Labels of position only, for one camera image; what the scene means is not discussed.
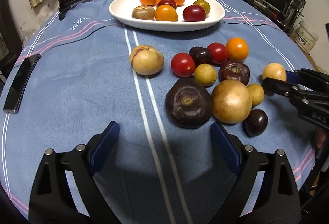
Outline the person right hand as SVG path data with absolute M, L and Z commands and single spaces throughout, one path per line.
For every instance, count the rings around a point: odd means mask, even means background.
M 327 131 L 321 127 L 315 126 L 315 130 L 311 137 L 311 143 L 315 149 L 321 149 L 327 139 Z

